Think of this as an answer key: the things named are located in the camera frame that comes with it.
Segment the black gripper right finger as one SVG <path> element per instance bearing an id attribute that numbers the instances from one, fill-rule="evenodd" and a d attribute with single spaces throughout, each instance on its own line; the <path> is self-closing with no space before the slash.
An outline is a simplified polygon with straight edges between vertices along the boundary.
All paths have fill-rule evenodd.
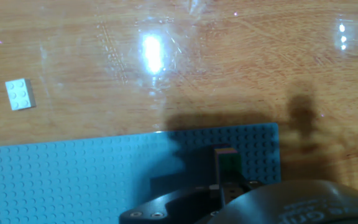
<path id="1" fill-rule="evenodd" d="M 243 190 L 255 190 L 259 187 L 263 187 L 265 184 L 257 179 L 250 179 L 243 177 L 242 188 Z"/>

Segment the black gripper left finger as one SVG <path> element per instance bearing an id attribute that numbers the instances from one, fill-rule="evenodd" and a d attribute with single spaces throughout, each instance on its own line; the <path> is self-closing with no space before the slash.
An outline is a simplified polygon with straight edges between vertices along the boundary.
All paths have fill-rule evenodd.
<path id="1" fill-rule="evenodd" d="M 242 194 L 244 187 L 232 182 L 177 190 L 122 213 L 119 224 L 208 223 Z"/>

